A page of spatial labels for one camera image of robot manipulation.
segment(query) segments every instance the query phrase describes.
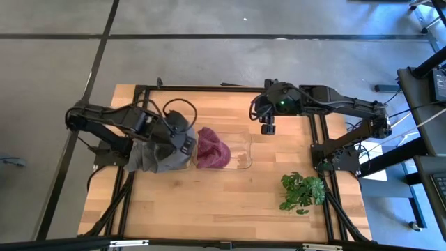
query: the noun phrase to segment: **green plant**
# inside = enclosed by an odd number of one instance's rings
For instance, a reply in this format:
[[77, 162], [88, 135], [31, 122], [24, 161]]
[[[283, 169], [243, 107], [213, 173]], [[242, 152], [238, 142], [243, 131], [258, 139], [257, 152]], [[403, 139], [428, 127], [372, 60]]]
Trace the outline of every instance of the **green plant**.
[[[303, 178], [298, 172], [291, 175], [283, 175], [282, 185], [286, 189], [286, 201], [280, 204], [280, 210], [291, 211], [296, 206], [321, 205], [325, 200], [325, 190], [320, 178]], [[297, 209], [296, 213], [304, 215], [308, 210]]]

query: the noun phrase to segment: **red towel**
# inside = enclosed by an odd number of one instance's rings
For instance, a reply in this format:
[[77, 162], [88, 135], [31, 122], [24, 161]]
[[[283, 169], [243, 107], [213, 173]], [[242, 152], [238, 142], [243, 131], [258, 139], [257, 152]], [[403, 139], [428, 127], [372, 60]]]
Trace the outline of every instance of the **red towel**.
[[223, 168], [231, 160], [231, 150], [210, 128], [198, 131], [198, 168]]

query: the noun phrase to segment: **concrete floor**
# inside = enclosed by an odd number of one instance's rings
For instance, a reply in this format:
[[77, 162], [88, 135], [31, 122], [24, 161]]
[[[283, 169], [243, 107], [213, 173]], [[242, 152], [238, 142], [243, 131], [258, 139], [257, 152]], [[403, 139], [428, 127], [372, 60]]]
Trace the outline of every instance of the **concrete floor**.
[[[102, 33], [111, 5], [112, 0], [3, 0], [0, 33]], [[127, 0], [121, 1], [111, 31], [418, 34], [420, 23], [407, 10], [404, 3], [345, 0]], [[428, 8], [421, 11], [427, 19], [435, 15]], [[444, 29], [441, 24], [434, 29], [442, 43]], [[0, 153], [28, 161], [26, 168], [0, 168], [2, 243], [33, 238], [68, 135], [63, 114], [81, 97], [97, 48], [96, 40], [0, 40]], [[372, 86], [394, 84], [398, 68], [416, 66], [432, 54], [428, 43], [415, 41], [114, 40], [107, 43], [91, 102], [108, 105], [115, 84], [155, 84], [157, 77], [168, 85], [230, 82], [247, 86], [279, 78], [294, 84], [325, 84], [346, 96], [386, 101], [392, 94], [375, 93]], [[400, 94], [388, 112], [406, 108]], [[406, 119], [395, 133], [413, 125], [412, 119]], [[97, 141], [82, 137], [90, 143]], [[76, 145], [50, 238], [77, 233], [93, 157], [84, 145]], [[422, 197], [422, 188], [417, 190]], [[372, 236], [379, 243], [446, 248], [428, 204], [422, 210], [429, 228], [416, 233], [405, 226], [413, 220], [408, 201], [364, 200]], [[394, 220], [386, 223], [388, 218]]]

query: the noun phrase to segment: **black cable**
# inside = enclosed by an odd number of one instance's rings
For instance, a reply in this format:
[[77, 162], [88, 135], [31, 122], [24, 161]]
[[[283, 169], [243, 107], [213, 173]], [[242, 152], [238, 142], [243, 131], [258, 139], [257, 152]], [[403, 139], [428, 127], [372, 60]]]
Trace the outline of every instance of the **black cable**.
[[338, 101], [331, 101], [331, 102], [321, 102], [313, 97], [311, 97], [308, 93], [306, 93], [304, 90], [299, 89], [298, 87], [291, 87], [291, 89], [295, 89], [296, 91], [300, 92], [302, 95], [304, 95], [305, 97], [307, 97], [308, 99], [310, 99], [311, 101], [320, 104], [320, 105], [333, 105], [333, 104], [354, 104], [355, 102], [353, 101], [348, 101], [348, 100], [338, 100]]
[[270, 110], [273, 108], [273, 105], [266, 105], [266, 106], [264, 106], [264, 107], [259, 108], [259, 110], [260, 110], [260, 109], [263, 109], [263, 108], [265, 108], [265, 107], [267, 107], [267, 106], [268, 106], [267, 110], [264, 111], [264, 112], [262, 112], [260, 115], [257, 115], [257, 113], [252, 112], [251, 114], [252, 114], [252, 115], [256, 115], [256, 116], [255, 116], [254, 118], [250, 117], [250, 119], [251, 119], [252, 121], [255, 121], [255, 120], [257, 120], [258, 118], [261, 118], [262, 116], [265, 116], [265, 115], [266, 115], [268, 112], [270, 112]]
[[362, 122], [362, 120], [361, 120], [361, 121], [358, 121], [358, 122], [355, 124], [355, 127], [354, 127], [353, 129], [356, 129], [356, 128], [361, 124], [361, 122]]
[[369, 168], [367, 169], [367, 171], [369, 171], [370, 170], [370, 153], [369, 153], [369, 150], [367, 150], [366, 148], [365, 148], [365, 146], [363, 146], [363, 145], [361, 145], [361, 143], [360, 143], [360, 147], [358, 148], [358, 150], [360, 150], [361, 151], [361, 148], [363, 148], [364, 150], [365, 150], [365, 152], [366, 152], [366, 154], [367, 154], [367, 157], [368, 157], [368, 159], [369, 159]]
[[249, 119], [251, 119], [252, 121], [255, 121], [255, 120], [257, 120], [257, 119], [260, 118], [260, 116], [255, 116], [255, 117], [252, 116], [252, 115], [253, 115], [253, 113], [252, 113], [252, 108], [254, 108], [254, 104], [256, 103], [256, 101], [257, 101], [259, 98], [264, 97], [264, 96], [266, 96], [266, 95], [267, 95], [266, 92], [265, 92], [265, 93], [262, 93], [262, 94], [259, 94], [257, 97], [255, 97], [255, 98], [251, 101], [251, 104], [249, 105]]
[[190, 107], [192, 107], [192, 109], [194, 110], [194, 120], [191, 122], [191, 124], [190, 124], [186, 129], [184, 129], [184, 131], [182, 131], [182, 132], [175, 132], [176, 134], [184, 134], [184, 133], [186, 133], [188, 130], [190, 130], [190, 128], [192, 128], [192, 126], [194, 126], [195, 121], [197, 121], [198, 112], [197, 112], [196, 107], [195, 107], [191, 102], [189, 102], [188, 100], [185, 100], [185, 99], [182, 99], [182, 98], [174, 98], [173, 100], [169, 100], [169, 101], [164, 105], [164, 107], [162, 107], [162, 112], [164, 113], [165, 116], [167, 115], [167, 114], [166, 114], [166, 106], [167, 106], [168, 104], [172, 103], [172, 102], [175, 102], [175, 101], [183, 101], [183, 102], [185, 102], [186, 104], [188, 104]]
[[395, 93], [395, 95], [393, 95], [389, 100], [385, 101], [383, 104], [386, 105], [388, 104], [390, 101], [392, 101], [393, 98], [395, 98], [400, 92], [401, 92], [401, 88], [398, 89], [398, 91]]
[[144, 102], [144, 100], [138, 100], [138, 101], [132, 102], [132, 103], [130, 103], [130, 104], [128, 104], [128, 105], [124, 105], [124, 106], [122, 106], [122, 107], [118, 107], [118, 108], [116, 108], [116, 109], [111, 109], [111, 110], [109, 110], [109, 111], [103, 111], [102, 113], [103, 113], [103, 114], [112, 114], [112, 113], [115, 113], [115, 112], [119, 112], [119, 111], [121, 111], [122, 109], [125, 109], [125, 108], [127, 108], [127, 107], [136, 106], [136, 105], [138, 105], [138, 103], [141, 103], [141, 102]]
[[80, 108], [78, 108], [78, 107], [71, 107], [70, 109], [68, 109], [66, 112], [65, 112], [65, 125], [68, 127], [68, 114], [72, 111], [72, 110], [74, 110], [74, 109], [80, 109]]
[[426, 106], [428, 106], [428, 105], [442, 104], [442, 103], [445, 103], [445, 101], [435, 101], [435, 102], [430, 102], [430, 103], [428, 103], [428, 104], [419, 105], [419, 106], [417, 106], [417, 107], [409, 108], [409, 109], [404, 110], [404, 111], [402, 111], [402, 112], [398, 112], [398, 113], [396, 113], [396, 114], [393, 114], [393, 115], [389, 116], [388, 119], [390, 119], [390, 118], [392, 118], [392, 117], [395, 117], [395, 116], [398, 116], [398, 115], [400, 115], [400, 114], [403, 114], [404, 112], [411, 112], [411, 111], [413, 111], [413, 110], [415, 110], [415, 109], [418, 109], [418, 108], [421, 108], [421, 107], [426, 107]]
[[331, 176], [333, 176], [333, 174], [335, 174], [335, 166], [334, 166], [333, 163], [331, 163], [331, 162], [330, 162], [330, 164], [332, 165], [333, 170], [328, 171], [328, 173], [329, 173], [328, 175], [325, 175], [325, 174], [323, 173], [323, 171], [322, 171], [322, 173], [320, 173], [320, 172], [319, 172], [319, 165], [321, 165], [321, 163], [322, 163], [322, 161], [319, 161], [319, 164], [318, 164], [317, 167], [316, 167], [316, 171], [318, 172], [319, 175], [321, 175], [322, 177], [326, 178], [326, 177], [331, 177]]
[[77, 136], [77, 138], [86, 145], [86, 147], [88, 147], [89, 149], [91, 148], [90, 144], [85, 142], [85, 140], [83, 140], [81, 137]]
[[350, 126], [350, 128], [347, 128], [347, 130], [353, 130], [353, 129], [355, 129], [355, 125], [353, 125], [352, 123], [350, 123], [350, 122], [346, 122], [346, 124]]
[[[319, 100], [317, 100], [317, 99], [311, 97], [308, 93], [306, 93], [305, 91], [299, 89], [298, 87], [293, 86], [293, 87], [291, 87], [291, 88], [292, 88], [292, 89], [295, 89], [296, 91], [300, 92], [300, 93], [301, 93], [302, 95], [304, 95], [305, 97], [309, 98], [311, 101], [313, 101], [313, 102], [315, 102], [315, 103], [317, 103], [317, 104], [320, 104], [320, 105], [355, 104], [355, 101], [351, 101], [351, 100], [338, 100], [338, 101], [331, 101], [331, 102], [321, 102], [321, 101], [319, 101]], [[359, 105], [359, 106], [363, 106], [363, 107], [368, 107], [368, 108], [371, 108], [371, 109], [373, 109], [373, 108], [378, 108], [378, 109], [386, 108], [385, 105], [382, 106], [382, 107], [375, 107], [375, 106], [373, 106], [373, 105], [364, 105], [364, 104], [357, 104], [357, 105]]]
[[93, 176], [97, 174], [100, 170], [104, 169], [105, 166], [99, 166], [92, 174], [90, 174], [88, 181], [86, 182], [86, 191], [88, 192], [90, 190], [90, 182]]

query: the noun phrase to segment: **table leg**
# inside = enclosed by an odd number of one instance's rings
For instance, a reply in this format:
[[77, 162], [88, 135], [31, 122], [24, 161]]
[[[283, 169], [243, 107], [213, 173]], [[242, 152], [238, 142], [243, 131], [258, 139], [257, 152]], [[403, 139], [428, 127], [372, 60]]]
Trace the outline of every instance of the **table leg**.
[[406, 174], [406, 182], [409, 185], [410, 193], [412, 194], [412, 198], [409, 198], [410, 207], [412, 208], [413, 216], [415, 217], [415, 222], [417, 223], [414, 226], [413, 222], [409, 223], [409, 226], [415, 231], [421, 231], [421, 229], [426, 228], [426, 221], [424, 220], [423, 212], [421, 211], [420, 204], [418, 204], [417, 193], [413, 189], [412, 185], [421, 183], [420, 175], [418, 172], [409, 174], [406, 164], [402, 164], [404, 173]]
[[399, 146], [387, 153], [382, 154], [370, 161], [361, 164], [361, 174], [358, 175], [359, 178], [364, 176], [374, 174], [387, 167], [408, 160], [415, 155], [426, 155], [427, 149], [421, 137], [408, 142], [402, 146]]

